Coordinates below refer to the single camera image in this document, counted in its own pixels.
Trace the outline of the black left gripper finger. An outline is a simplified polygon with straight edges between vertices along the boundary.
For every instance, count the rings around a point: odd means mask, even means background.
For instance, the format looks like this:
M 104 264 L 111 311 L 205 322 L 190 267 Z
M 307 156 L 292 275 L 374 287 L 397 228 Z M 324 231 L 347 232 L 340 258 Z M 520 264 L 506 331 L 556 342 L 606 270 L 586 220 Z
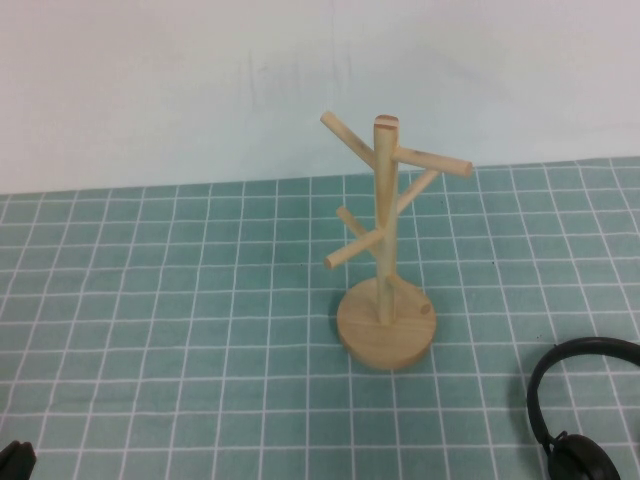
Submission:
M 29 480 L 36 464 L 36 454 L 30 442 L 10 442 L 0 453 L 1 480 Z

